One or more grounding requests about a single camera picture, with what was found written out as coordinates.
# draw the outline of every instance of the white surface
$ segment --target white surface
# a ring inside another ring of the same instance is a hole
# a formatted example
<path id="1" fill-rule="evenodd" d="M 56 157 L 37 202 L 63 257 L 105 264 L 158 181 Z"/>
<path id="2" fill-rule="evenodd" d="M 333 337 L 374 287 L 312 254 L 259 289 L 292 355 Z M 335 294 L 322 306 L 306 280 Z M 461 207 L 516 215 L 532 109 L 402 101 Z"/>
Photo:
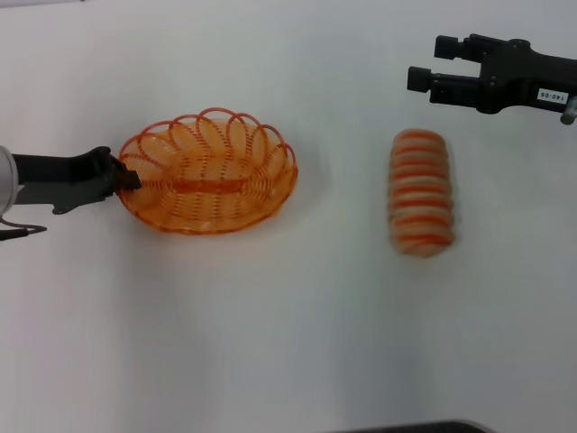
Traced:
<path id="1" fill-rule="evenodd" d="M 301 169 L 278 218 L 238 235 L 148 230 L 119 200 L 10 217 L 0 245 L 0 431 L 310 433 L 474 419 L 577 422 L 577 129 L 405 90 L 435 36 L 577 58 L 573 1 L 100 0 L 0 12 L 0 143 L 117 152 L 208 106 L 276 125 Z M 452 145 L 459 242 L 387 241 L 392 137 Z"/>

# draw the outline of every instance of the woven basket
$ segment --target woven basket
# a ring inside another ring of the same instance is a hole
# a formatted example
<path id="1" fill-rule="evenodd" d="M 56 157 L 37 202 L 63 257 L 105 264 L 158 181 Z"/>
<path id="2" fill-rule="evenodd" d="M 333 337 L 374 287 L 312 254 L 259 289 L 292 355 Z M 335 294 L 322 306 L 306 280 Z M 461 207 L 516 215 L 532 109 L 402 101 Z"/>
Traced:
<path id="1" fill-rule="evenodd" d="M 295 153 L 275 128 L 223 108 L 152 124 L 119 159 L 142 183 L 118 191 L 126 208 L 183 235 L 230 233 L 276 215 L 298 175 Z"/>

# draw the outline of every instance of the label sticker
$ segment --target label sticker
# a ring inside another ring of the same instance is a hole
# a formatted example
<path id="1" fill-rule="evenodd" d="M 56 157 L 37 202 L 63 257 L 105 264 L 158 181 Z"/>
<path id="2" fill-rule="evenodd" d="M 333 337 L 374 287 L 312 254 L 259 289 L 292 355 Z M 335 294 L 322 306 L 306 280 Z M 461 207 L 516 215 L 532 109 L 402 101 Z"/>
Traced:
<path id="1" fill-rule="evenodd" d="M 540 88 L 539 93 L 537 93 L 537 99 L 540 101 L 555 102 L 556 104 L 567 104 L 569 94 L 549 90 L 548 88 Z"/>

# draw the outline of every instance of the robotic arm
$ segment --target robotic arm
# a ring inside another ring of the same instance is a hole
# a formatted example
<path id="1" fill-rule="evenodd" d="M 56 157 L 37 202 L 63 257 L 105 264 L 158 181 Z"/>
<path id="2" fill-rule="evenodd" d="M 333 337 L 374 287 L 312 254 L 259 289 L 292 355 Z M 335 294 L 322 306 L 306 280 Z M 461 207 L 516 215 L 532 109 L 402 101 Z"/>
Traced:
<path id="1" fill-rule="evenodd" d="M 481 74 L 460 77 L 409 68 L 408 90 L 430 91 L 432 103 L 470 106 L 487 115 L 508 106 L 532 106 L 563 113 L 564 124 L 572 124 L 577 116 L 577 60 L 539 54 L 528 41 L 477 34 L 462 42 L 437 37 L 435 57 L 475 61 L 481 64 Z"/>
<path id="2" fill-rule="evenodd" d="M 2 216 L 13 205 L 53 205 L 54 215 L 111 197 L 118 189 L 139 189 L 136 171 L 110 154 L 107 147 L 73 158 L 11 154 L 0 146 L 0 241 L 46 230 L 7 223 Z"/>

